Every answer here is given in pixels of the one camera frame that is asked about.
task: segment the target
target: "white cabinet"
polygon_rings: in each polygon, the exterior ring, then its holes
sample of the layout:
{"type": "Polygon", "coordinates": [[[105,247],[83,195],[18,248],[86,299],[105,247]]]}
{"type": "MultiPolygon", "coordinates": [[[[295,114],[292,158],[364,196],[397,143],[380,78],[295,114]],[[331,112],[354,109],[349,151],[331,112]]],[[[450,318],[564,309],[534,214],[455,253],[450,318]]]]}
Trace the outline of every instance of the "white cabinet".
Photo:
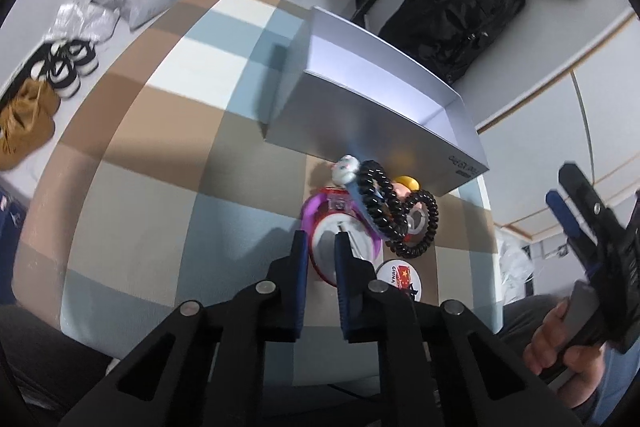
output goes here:
{"type": "Polygon", "coordinates": [[[480,140],[489,162],[484,182],[495,222],[516,222],[516,227],[531,236],[556,223],[546,210],[545,195],[558,187],[562,164],[573,161],[583,172],[591,171],[580,104],[570,76],[482,133],[480,140]]]}
{"type": "Polygon", "coordinates": [[[593,144],[596,190],[615,204],[640,186],[640,22],[575,68],[593,144]]]}

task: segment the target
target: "blue box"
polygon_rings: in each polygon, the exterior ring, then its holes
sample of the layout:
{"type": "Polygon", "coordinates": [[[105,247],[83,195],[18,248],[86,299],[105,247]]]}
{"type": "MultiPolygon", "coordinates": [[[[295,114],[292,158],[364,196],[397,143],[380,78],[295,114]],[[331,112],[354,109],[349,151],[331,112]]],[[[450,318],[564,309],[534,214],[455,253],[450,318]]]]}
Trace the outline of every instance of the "blue box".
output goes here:
{"type": "Polygon", "coordinates": [[[14,277],[15,251],[27,209],[0,187],[0,304],[13,304],[11,281],[14,277]]]}

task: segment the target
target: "black and white sneaker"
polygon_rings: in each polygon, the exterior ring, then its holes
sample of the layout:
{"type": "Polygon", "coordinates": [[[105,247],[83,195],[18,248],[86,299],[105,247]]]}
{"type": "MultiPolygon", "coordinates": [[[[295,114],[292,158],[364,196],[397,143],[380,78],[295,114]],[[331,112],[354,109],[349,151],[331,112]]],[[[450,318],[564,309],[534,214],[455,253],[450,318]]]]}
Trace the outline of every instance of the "black and white sneaker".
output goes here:
{"type": "Polygon", "coordinates": [[[51,47],[54,55],[58,52],[57,45],[60,45],[60,52],[71,59],[80,76],[87,76],[98,67],[98,57],[95,56],[95,47],[92,42],[80,39],[56,42],[51,47]]]}
{"type": "Polygon", "coordinates": [[[41,42],[34,51],[31,52],[29,58],[23,62],[23,64],[19,68],[19,72],[16,71],[13,75],[14,78],[27,78],[31,75],[31,70],[33,67],[43,60],[46,60],[51,53],[51,41],[41,42]]]}
{"type": "Polygon", "coordinates": [[[54,54],[51,46],[49,53],[31,67],[31,78],[48,82],[60,98],[71,98],[80,89],[80,79],[73,62],[58,49],[54,54]]]}

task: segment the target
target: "brown shoe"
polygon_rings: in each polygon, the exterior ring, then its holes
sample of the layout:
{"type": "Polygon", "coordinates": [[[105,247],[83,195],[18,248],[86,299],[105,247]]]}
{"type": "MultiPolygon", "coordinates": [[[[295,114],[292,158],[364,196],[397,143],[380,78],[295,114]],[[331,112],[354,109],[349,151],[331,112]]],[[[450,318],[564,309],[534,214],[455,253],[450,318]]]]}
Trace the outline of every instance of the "brown shoe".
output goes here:
{"type": "Polygon", "coordinates": [[[17,166],[51,139],[56,127],[39,100],[18,98],[10,104],[0,136],[0,171],[17,166]]]}
{"type": "Polygon", "coordinates": [[[55,115],[60,107],[60,97],[48,82],[27,78],[20,86],[15,98],[0,112],[0,128],[4,128],[4,123],[9,118],[10,105],[20,99],[27,100],[30,103],[39,103],[49,116],[55,115]]]}

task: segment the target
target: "blue gripper pad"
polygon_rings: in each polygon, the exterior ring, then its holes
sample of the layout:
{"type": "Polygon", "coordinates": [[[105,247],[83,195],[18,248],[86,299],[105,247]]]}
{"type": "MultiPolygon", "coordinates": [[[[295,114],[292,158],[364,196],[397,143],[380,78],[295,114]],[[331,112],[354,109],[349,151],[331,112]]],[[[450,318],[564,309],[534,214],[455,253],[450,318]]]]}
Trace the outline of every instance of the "blue gripper pad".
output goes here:
{"type": "Polygon", "coordinates": [[[572,214],[571,210],[564,203],[562,196],[558,193],[557,190],[550,190],[546,193],[545,201],[547,206],[551,209],[551,212],[554,213],[556,219],[562,225],[564,229],[564,233],[571,237],[572,239],[577,239],[582,234],[582,229],[580,228],[580,224],[578,224],[577,219],[575,219],[574,214],[572,214]]]}
{"type": "Polygon", "coordinates": [[[295,259],[296,267],[296,286],[294,292],[293,310],[296,318],[296,337],[300,338],[302,324],[305,318],[306,303],[306,268],[309,262],[308,255],[308,239],[306,232],[296,230],[291,244],[290,257],[295,259]]]}
{"type": "Polygon", "coordinates": [[[335,236],[334,255],[340,327],[345,340],[349,340],[353,319],[362,311],[362,295],[369,281],[376,278],[376,272],[369,261],[353,256],[347,232],[338,232],[335,236]]]}

